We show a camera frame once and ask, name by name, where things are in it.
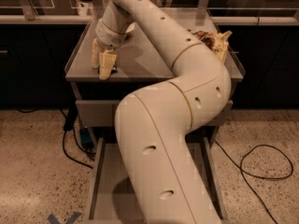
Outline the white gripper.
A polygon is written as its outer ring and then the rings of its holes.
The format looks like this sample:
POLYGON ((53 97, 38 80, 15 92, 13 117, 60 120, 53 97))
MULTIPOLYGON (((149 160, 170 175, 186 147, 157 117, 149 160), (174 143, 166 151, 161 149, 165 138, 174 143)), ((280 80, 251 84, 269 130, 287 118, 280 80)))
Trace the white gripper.
POLYGON ((96 38, 92 45, 92 68, 99 66, 99 78, 106 80, 110 77, 111 71, 117 60, 117 53, 114 50, 121 46, 126 34, 110 30, 100 19, 95 27, 96 38))

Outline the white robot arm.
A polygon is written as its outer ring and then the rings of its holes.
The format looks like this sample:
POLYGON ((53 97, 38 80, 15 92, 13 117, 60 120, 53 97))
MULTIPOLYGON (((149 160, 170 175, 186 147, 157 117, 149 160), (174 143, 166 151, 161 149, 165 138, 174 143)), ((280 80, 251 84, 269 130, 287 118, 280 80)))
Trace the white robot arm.
POLYGON ((121 45, 137 23, 173 73, 128 94, 115 113, 119 150, 147 224, 221 224, 185 141, 216 118, 231 93, 221 60, 150 0, 110 0, 98 43, 121 45))

